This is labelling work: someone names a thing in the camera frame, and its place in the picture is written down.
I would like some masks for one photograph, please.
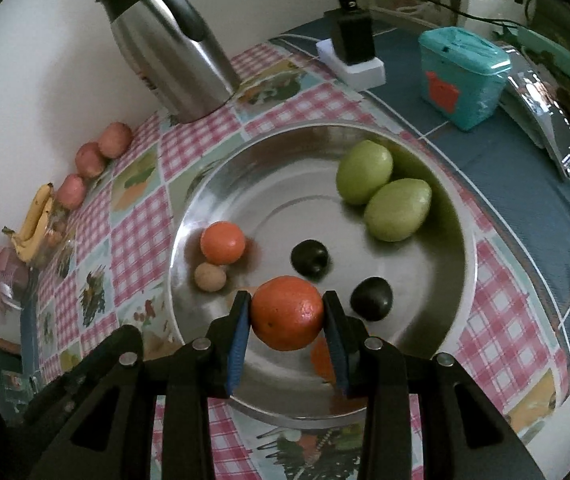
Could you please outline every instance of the table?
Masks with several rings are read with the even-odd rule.
[[[243,86],[210,116],[181,126],[161,110],[137,128],[129,152],[108,168],[72,218],[68,248],[41,274],[34,304],[26,309],[24,346],[36,350],[45,381],[123,323],[141,329],[148,355],[172,348],[164,274],[172,221],[193,179],[275,127],[347,119],[401,136],[452,178],[474,219],[478,253],[474,305],[452,352],[525,443],[545,427],[570,393],[570,183],[559,181],[548,157],[501,110],[469,133],[445,121],[419,97],[416,35],[377,27],[388,83],[370,93],[351,91],[313,59],[314,43],[302,36],[328,37],[328,23],[319,20],[294,30],[298,38],[235,57]],[[163,399],[156,411],[158,459]],[[210,402],[209,414],[218,478],[354,476],[360,425],[282,430],[218,400]],[[415,399],[412,431],[418,479]],[[152,475],[159,477],[158,460]]]

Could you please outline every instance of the banana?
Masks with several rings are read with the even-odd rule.
[[[45,232],[47,231],[47,225],[50,221],[50,213],[52,212],[52,207],[54,205],[53,197],[49,197],[45,202],[45,207],[41,213],[41,217],[34,228],[34,234],[32,234],[29,240],[22,242],[17,239],[17,237],[12,236],[12,244],[14,245],[14,250],[16,255],[22,262],[26,264],[30,263],[31,260],[36,256],[39,247],[41,246],[41,241],[45,237]]]
[[[47,200],[52,196],[53,190],[54,186],[52,183],[43,184],[38,189],[27,211],[23,225],[14,233],[12,238],[18,238],[19,243],[25,243],[34,235],[36,225],[43,214]]]

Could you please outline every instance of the orange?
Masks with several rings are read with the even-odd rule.
[[[312,353],[309,358],[314,366],[314,371],[328,383],[336,383],[336,375],[334,374],[334,366],[329,355],[329,347],[324,337],[319,337],[312,346]]]
[[[201,251],[212,265],[233,264],[245,251],[245,235],[232,222],[214,222],[201,234]]]
[[[323,299],[311,283],[279,276],[256,289],[250,318],[254,333],[270,348],[299,350],[323,327]]]

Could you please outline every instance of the blue gripper pad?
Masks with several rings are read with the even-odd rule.
[[[231,395],[241,381],[245,350],[249,338],[249,306],[252,296],[249,292],[241,290],[236,294],[229,318],[236,320],[236,328],[227,354],[227,380],[225,390]]]
[[[335,291],[328,290],[323,295],[323,306],[325,307],[323,331],[336,375],[336,385],[344,394],[348,394],[350,374],[358,365],[358,342],[351,335],[347,316]]]

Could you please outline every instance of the teal box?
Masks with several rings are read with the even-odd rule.
[[[461,130],[494,113],[511,62],[494,43],[460,27],[420,35],[421,95]]]

